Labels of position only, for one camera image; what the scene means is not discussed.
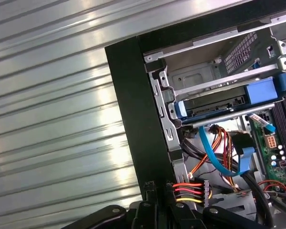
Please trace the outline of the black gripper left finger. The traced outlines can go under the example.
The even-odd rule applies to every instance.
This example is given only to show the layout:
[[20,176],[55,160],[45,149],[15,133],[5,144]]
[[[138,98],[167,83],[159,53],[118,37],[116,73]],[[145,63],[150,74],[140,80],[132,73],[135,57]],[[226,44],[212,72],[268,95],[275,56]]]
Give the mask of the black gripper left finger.
[[119,205],[106,206],[67,226],[65,229],[156,229],[157,193],[153,181],[144,185],[145,199],[126,209]]

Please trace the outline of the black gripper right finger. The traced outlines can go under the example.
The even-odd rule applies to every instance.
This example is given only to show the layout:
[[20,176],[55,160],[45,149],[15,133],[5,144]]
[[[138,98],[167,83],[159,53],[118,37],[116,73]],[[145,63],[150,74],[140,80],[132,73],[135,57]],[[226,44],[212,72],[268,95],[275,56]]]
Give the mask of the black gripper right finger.
[[170,211],[170,221],[177,229],[267,229],[268,220],[259,224],[218,206],[209,206],[202,213],[192,210],[186,202],[203,203],[203,199],[175,197],[182,189],[186,194],[203,196],[209,199],[203,183],[166,183],[165,204]]

